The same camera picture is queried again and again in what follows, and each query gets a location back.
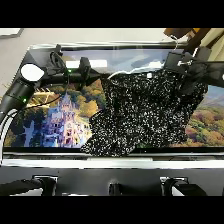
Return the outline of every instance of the floor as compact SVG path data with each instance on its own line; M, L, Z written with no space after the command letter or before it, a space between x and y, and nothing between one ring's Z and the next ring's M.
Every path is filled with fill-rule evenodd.
M30 45L47 43L161 41L165 28L25 28L20 37L0 39L0 96Z

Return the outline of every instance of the crumpled cloth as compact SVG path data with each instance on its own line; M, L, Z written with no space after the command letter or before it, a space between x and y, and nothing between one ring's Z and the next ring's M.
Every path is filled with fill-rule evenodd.
M126 156L139 143L167 147L187 140L188 121L208 91L199 83L178 94L180 75L159 70L148 79L119 74L101 78L106 109L90 118L92 137L81 151L94 156Z

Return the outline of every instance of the speckled cloth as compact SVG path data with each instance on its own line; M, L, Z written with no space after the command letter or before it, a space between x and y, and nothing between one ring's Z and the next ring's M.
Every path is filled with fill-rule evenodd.
M125 156L139 143L165 147L186 141L186 125L208 91L197 84L191 95L179 95L180 76L162 70L150 79L120 74L101 83L107 106L90 118L93 135L81 148L94 156Z

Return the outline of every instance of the castle picture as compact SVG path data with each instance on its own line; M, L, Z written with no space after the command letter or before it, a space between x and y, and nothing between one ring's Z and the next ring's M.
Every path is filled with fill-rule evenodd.
M89 123L78 116L75 103L65 96L58 105L49 108L42 123L44 147L80 148L91 137Z

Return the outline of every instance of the beige floor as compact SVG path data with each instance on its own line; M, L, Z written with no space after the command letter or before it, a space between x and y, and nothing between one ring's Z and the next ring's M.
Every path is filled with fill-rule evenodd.
M88 41L160 41L165 28L25 28L20 37L0 39L0 96L32 44Z

